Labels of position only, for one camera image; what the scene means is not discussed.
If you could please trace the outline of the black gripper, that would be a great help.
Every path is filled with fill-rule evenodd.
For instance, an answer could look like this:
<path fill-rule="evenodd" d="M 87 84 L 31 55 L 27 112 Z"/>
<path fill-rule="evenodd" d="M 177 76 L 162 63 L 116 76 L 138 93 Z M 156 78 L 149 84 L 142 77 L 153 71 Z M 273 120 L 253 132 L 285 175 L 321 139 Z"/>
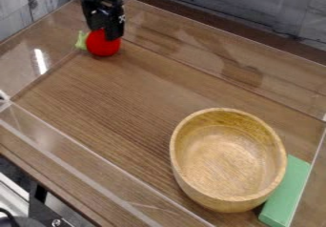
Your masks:
<path fill-rule="evenodd" d="M 87 20 L 89 28 L 95 31 L 105 27 L 106 39 L 114 41 L 124 36 L 125 11 L 124 0 L 82 0 L 82 9 Z M 101 11 L 105 7 L 114 7 L 109 10 L 105 22 L 105 14 Z"/>

